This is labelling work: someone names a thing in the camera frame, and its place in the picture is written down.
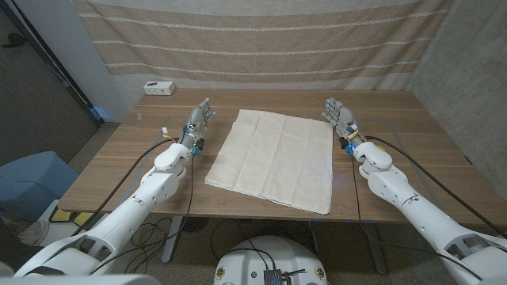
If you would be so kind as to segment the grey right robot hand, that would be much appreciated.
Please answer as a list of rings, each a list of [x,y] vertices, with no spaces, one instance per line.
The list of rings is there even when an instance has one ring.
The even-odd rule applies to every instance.
[[[360,133],[352,112],[343,103],[331,97],[326,100],[325,107],[326,110],[322,113],[322,116],[338,134],[339,143],[343,150],[347,148],[354,150],[367,141]]]

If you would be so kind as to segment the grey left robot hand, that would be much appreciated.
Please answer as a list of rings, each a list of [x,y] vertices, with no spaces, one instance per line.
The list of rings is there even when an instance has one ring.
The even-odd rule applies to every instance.
[[[192,110],[183,127],[183,134],[179,143],[188,149],[192,149],[199,140],[204,138],[208,123],[214,115],[215,112],[212,110],[210,99],[205,98]]]

